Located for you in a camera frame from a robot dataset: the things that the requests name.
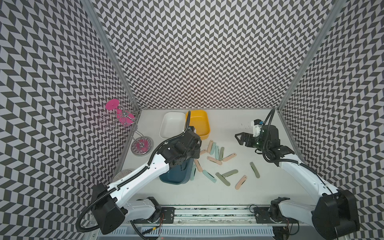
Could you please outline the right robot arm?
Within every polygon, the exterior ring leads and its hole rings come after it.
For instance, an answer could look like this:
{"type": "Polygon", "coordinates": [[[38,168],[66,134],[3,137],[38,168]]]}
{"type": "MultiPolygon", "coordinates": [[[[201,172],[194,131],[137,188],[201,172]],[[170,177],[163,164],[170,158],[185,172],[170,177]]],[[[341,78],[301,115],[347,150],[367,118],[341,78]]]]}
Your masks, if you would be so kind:
{"type": "Polygon", "coordinates": [[[271,201],[270,220],[280,223],[293,219],[314,227],[325,240],[337,240],[360,230],[356,197],[348,190],[340,190],[307,166],[295,152],[281,144],[279,130],[272,125],[276,110],[272,109],[264,121],[253,121],[253,133],[235,135],[241,146],[255,149],[267,163],[274,164],[292,176],[315,201],[314,205],[278,197],[271,201]]]}

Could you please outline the dark teal storage box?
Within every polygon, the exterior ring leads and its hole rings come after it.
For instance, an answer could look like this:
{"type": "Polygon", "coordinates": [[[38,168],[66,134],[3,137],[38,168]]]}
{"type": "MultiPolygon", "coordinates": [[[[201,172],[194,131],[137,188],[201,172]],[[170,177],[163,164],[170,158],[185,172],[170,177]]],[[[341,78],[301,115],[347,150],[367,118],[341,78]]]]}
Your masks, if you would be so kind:
{"type": "Polygon", "coordinates": [[[193,159],[188,159],[183,162],[181,165],[175,166],[170,169],[168,172],[159,176],[160,180],[163,183],[171,185],[181,185],[186,184],[191,177],[192,168],[193,168],[193,159]]]}

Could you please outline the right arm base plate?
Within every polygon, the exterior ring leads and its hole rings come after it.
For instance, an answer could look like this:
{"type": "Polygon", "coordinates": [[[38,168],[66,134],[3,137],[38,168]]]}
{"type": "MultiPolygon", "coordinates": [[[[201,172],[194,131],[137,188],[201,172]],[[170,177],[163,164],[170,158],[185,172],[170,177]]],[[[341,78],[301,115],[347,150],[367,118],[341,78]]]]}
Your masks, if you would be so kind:
{"type": "Polygon", "coordinates": [[[254,214],[258,224],[297,224],[298,221],[292,218],[285,218],[280,215],[271,213],[270,207],[251,207],[251,212],[254,214]]]}

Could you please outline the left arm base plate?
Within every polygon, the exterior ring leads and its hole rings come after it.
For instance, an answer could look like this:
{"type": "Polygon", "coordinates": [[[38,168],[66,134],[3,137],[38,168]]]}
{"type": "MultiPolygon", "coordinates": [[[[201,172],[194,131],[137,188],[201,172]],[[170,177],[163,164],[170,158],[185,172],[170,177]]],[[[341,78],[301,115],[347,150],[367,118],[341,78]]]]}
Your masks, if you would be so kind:
{"type": "Polygon", "coordinates": [[[138,219],[134,220],[135,224],[157,224],[159,225],[160,222],[163,224],[173,224],[174,218],[175,218],[175,210],[174,207],[162,207],[162,210],[159,214],[155,214],[154,219],[138,219]]]}

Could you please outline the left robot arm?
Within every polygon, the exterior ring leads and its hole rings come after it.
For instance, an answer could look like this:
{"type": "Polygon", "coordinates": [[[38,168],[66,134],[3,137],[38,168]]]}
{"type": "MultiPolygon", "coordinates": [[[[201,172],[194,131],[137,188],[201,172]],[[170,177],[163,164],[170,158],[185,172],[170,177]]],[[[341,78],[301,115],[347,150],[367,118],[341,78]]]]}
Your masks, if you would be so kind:
{"type": "Polygon", "coordinates": [[[107,235],[126,220],[153,222],[160,217],[162,207],[155,198],[138,201],[132,201],[131,198],[170,169],[200,156],[202,140],[190,125],[191,114],[187,114],[184,131],[161,142],[147,163],[107,186],[99,184],[94,187],[92,202],[82,210],[75,223],[78,232],[101,230],[102,234],[107,235]]]}

